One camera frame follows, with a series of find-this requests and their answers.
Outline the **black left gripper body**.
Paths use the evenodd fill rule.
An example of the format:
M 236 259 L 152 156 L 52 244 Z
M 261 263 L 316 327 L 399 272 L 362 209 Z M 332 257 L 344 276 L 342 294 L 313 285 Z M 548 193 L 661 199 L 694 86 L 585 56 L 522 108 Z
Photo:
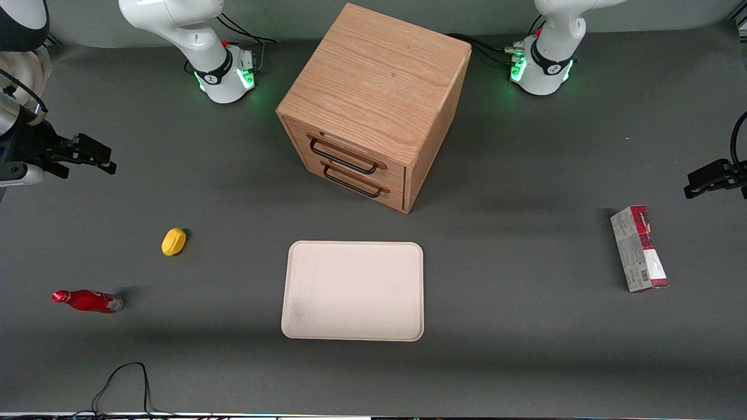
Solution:
M 726 173 L 724 189 L 733 190 L 738 188 L 741 191 L 742 197 L 746 200 L 746 160 L 734 164 L 727 160 L 726 164 L 724 164 L 724 170 Z

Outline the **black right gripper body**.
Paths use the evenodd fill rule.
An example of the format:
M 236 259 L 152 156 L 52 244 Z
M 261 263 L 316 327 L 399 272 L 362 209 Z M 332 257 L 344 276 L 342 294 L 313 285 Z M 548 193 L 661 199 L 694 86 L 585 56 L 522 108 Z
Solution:
M 2 164 L 25 162 L 46 170 L 48 165 L 57 162 L 72 162 L 64 146 L 67 139 L 59 136 L 48 121 L 32 126 L 27 124 L 24 117 L 14 122 L 2 118 L 1 128 Z

